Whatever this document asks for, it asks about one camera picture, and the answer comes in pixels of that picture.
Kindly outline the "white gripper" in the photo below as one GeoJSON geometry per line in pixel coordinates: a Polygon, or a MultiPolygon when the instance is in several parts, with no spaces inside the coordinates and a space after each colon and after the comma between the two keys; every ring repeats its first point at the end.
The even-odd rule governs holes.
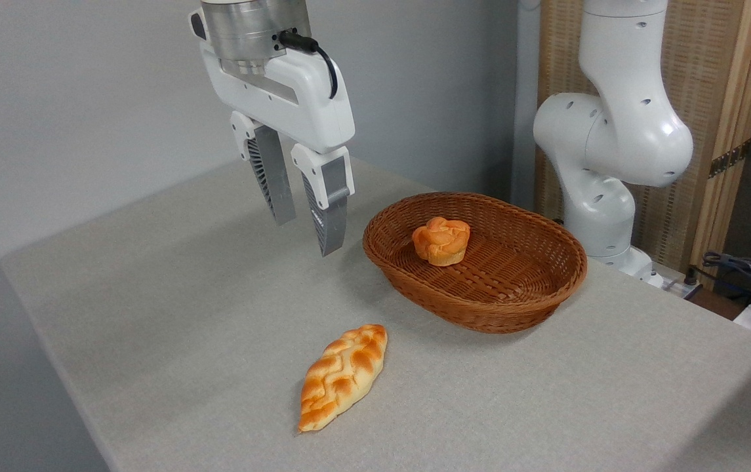
{"type": "Polygon", "coordinates": [[[304,50],[306,9],[197,9],[189,23],[216,95],[234,110],[237,152],[250,164],[276,224],[295,219],[279,132],[299,143],[291,157],[321,256],[342,248],[346,203],[355,194],[344,147],[354,137],[354,118],[339,66],[304,50]]]}

